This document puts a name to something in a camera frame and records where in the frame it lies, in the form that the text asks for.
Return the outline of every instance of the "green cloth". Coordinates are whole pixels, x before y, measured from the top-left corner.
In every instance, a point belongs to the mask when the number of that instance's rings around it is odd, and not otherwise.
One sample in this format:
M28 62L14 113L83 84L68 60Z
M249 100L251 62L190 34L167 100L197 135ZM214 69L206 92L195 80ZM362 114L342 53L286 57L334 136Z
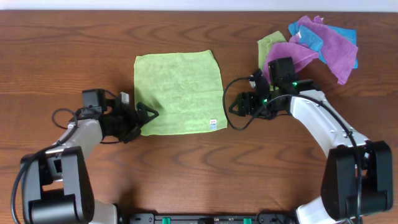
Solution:
M257 41L259 46L259 68L264 69L264 64L267 60L267 56L272 46L278 42L286 42L285 37L279 32L269 34L265 38Z
M134 100L159 112L141 129L152 134L206 133L226 128L220 69L210 50L138 56ZM216 127L210 124L216 119Z

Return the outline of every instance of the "pile of cloths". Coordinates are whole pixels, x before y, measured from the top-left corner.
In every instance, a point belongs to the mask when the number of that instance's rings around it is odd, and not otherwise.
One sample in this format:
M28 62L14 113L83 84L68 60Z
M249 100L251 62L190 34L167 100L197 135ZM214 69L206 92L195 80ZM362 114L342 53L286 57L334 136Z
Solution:
M268 62L278 58L292 57L296 72L319 58L341 85L347 82L352 69L358 67L356 30L324 25L319 16L313 20L303 16L289 25L289 31L292 34L289 42L279 31L258 41L259 68L269 83Z

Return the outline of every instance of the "blue cloth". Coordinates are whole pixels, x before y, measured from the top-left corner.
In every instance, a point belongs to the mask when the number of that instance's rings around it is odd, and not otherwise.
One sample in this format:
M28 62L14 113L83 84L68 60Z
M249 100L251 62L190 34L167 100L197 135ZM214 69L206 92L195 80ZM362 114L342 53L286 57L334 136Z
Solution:
M327 26L330 29L337 32L338 34L345 37L347 40L349 40L351 43L353 43L356 46L356 30L345 29L345 28L329 26L329 25L327 25ZM321 60L323 63L326 63L326 60L323 57L321 50L320 50L323 46L323 40L318 35L316 35L314 32L312 32L310 29L308 29L305 26L299 27L298 21L290 24L288 28L289 28L289 32L292 35L296 35L300 31L300 36L301 36L300 44L307 44L311 50L318 52L319 60ZM358 59L355 60L354 68L358 68Z

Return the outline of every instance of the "wooden tabletop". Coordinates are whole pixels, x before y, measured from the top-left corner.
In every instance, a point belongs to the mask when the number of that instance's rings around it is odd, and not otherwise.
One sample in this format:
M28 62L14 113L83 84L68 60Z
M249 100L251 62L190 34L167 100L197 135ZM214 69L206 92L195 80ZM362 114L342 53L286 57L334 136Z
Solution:
M287 26L306 14L357 29L359 68L347 84L337 84L318 59L300 75L314 79L360 133L390 145L397 183L398 14L1 11L0 223L12 222L9 201L20 158L60 137L63 130L51 123L51 114L81 107L82 90L134 93L138 55L208 49L225 87L256 70L257 40L277 30L289 39ZM247 82L235 84L227 104L248 90ZM248 120L230 117L236 124ZM68 118L60 114L58 120L66 124ZM96 199L120 203L128 212L159 213L291 210L320 195L325 162L320 146L291 116L255 120L245 131L229 127L99 145L86 160ZM21 211L20 192L17 199ZM398 222L397 202L365 222Z

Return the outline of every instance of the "blue and white tag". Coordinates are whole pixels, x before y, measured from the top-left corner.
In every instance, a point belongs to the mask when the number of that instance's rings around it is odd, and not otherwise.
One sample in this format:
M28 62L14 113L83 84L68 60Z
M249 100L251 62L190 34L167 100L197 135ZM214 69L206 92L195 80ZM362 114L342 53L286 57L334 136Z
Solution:
M217 119L210 120L210 130L217 130Z

